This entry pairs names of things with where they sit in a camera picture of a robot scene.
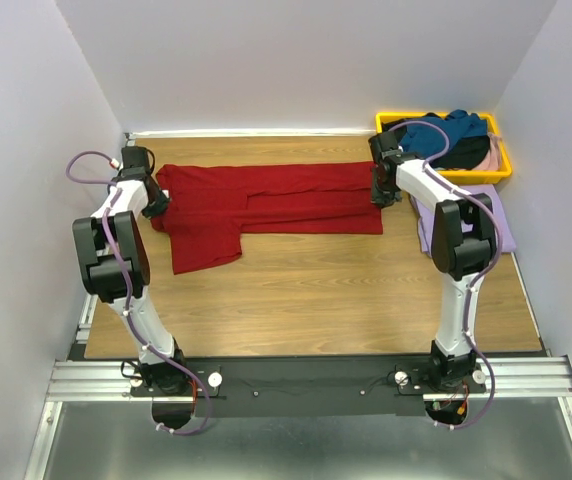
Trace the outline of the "red t shirt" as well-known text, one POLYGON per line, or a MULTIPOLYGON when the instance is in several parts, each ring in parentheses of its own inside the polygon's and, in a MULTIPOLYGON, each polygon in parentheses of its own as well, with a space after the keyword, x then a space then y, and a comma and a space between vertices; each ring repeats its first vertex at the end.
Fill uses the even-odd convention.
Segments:
POLYGON ((165 165, 157 180, 170 203, 151 224, 170 238, 176 275, 239 259, 245 234, 383 232, 367 162, 165 165))

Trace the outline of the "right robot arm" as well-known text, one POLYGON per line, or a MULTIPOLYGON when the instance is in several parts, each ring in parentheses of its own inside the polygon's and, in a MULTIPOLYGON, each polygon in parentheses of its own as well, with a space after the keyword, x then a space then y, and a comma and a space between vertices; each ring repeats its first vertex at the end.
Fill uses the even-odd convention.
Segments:
POLYGON ((376 134, 368 143, 372 203, 387 207, 407 192, 433 214, 431 258, 442 274, 441 319, 420 379, 446 392, 476 369, 478 295, 501 253, 492 201, 452 184, 427 161, 403 152, 392 132, 376 134))

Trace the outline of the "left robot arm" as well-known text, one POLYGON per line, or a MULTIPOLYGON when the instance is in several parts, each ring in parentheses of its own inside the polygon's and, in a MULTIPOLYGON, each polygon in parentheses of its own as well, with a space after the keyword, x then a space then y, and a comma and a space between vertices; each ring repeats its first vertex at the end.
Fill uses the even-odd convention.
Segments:
POLYGON ((67 178, 104 185, 107 197, 93 214, 72 223, 72 234, 85 290, 121 317, 135 342, 138 363, 131 379, 152 392, 179 396, 190 379, 183 352, 150 298, 150 264, 137 223, 139 217, 161 216, 170 202, 154 169, 155 156, 146 147, 126 146, 120 159, 99 151, 77 154, 66 167, 67 178), (72 167, 86 156, 106 160, 116 175, 107 181, 75 177, 72 167))

